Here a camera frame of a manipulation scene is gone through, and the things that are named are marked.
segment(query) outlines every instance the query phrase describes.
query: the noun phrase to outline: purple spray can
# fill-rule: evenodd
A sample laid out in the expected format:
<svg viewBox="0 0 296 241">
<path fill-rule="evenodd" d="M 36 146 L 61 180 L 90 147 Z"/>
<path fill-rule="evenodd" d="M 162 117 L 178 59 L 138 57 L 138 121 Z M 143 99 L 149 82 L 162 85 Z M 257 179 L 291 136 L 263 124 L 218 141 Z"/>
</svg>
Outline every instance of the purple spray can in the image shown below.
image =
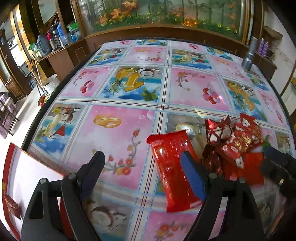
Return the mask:
<svg viewBox="0 0 296 241">
<path fill-rule="evenodd" d="M 261 39 L 261 40 L 260 40 L 260 43 L 259 43 L 258 51 L 257 51 L 258 54 L 261 54 L 261 53 L 262 53 L 262 50 L 263 50 L 264 44 L 265 44 L 264 39 Z"/>
<path fill-rule="evenodd" d="M 268 49 L 269 49 L 269 44 L 268 44 L 268 42 L 266 42 L 264 44 L 264 46 L 263 46 L 263 50 L 262 50 L 262 53 L 261 53 L 262 57 L 266 56 Z"/>
</svg>

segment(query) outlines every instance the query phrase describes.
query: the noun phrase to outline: wooden cabinet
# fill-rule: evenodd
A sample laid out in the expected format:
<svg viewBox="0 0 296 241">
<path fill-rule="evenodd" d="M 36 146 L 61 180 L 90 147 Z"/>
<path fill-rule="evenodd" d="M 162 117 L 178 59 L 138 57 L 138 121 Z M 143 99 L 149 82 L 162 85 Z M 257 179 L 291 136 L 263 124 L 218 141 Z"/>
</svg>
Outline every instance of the wooden cabinet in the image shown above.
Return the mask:
<svg viewBox="0 0 296 241">
<path fill-rule="evenodd" d="M 63 80 L 77 65 L 83 62 L 89 54 L 90 51 L 86 40 L 81 39 L 66 46 L 62 50 L 49 54 L 40 60 L 39 63 L 48 59 L 58 78 Z"/>
</svg>

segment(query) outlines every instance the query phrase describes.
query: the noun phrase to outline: plastic bottle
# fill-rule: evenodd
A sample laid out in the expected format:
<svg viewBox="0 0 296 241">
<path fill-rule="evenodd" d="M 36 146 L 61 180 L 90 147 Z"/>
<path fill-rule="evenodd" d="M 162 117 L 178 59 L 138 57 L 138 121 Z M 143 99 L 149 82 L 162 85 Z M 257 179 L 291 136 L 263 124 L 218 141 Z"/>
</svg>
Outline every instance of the plastic bottle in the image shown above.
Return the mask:
<svg viewBox="0 0 296 241">
<path fill-rule="evenodd" d="M 37 44 L 43 57 L 45 57 L 52 51 L 52 47 L 49 45 L 46 37 L 41 34 L 38 36 Z"/>
<path fill-rule="evenodd" d="M 59 36 L 63 37 L 64 36 L 64 31 L 62 29 L 62 24 L 61 22 L 59 22 L 58 26 L 57 26 L 57 31 L 59 32 Z"/>
<path fill-rule="evenodd" d="M 262 50 L 263 50 L 263 46 L 264 46 L 264 44 L 265 44 L 265 41 L 264 41 L 264 39 L 262 38 L 262 39 L 260 40 L 260 43 L 259 43 L 259 47 L 258 47 L 258 51 L 257 51 L 258 54 L 261 54 L 261 53 L 262 53 Z"/>
</svg>

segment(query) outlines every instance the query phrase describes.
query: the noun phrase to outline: patterned tablecloth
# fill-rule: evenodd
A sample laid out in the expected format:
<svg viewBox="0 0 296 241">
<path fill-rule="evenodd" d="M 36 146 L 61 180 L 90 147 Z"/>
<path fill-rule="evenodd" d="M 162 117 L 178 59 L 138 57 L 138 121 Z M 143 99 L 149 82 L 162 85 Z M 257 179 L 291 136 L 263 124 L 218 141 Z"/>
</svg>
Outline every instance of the patterned tablecloth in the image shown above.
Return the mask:
<svg viewBox="0 0 296 241">
<path fill-rule="evenodd" d="M 260 70 L 242 59 L 186 42 L 125 40 L 105 43 L 68 82 L 36 130 L 29 153 L 62 172 L 76 172 L 96 150 L 106 165 L 85 211 L 103 241 L 180 241 L 200 207 L 166 213 L 166 198 L 146 138 L 179 123 L 203 124 L 227 113 L 256 117 L 263 137 L 295 157 L 289 124 Z M 205 128 L 192 139 L 198 155 Z M 283 202 L 268 181 L 252 187 L 265 230 Z M 226 199 L 212 237 L 218 234 Z"/>
</svg>

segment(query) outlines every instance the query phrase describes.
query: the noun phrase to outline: red gift bag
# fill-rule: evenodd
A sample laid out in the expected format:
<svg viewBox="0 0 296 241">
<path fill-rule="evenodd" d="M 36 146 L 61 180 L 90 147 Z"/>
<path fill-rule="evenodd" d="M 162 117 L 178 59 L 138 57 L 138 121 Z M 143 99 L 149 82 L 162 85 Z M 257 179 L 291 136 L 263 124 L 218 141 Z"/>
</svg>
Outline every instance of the red gift bag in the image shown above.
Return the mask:
<svg viewBox="0 0 296 241">
<path fill-rule="evenodd" d="M 186 130 L 147 138 L 156 159 L 159 176 L 168 201 L 167 212 L 180 212 L 196 206 L 199 201 L 182 170 L 180 155 L 189 151 L 197 161 Z"/>
</svg>

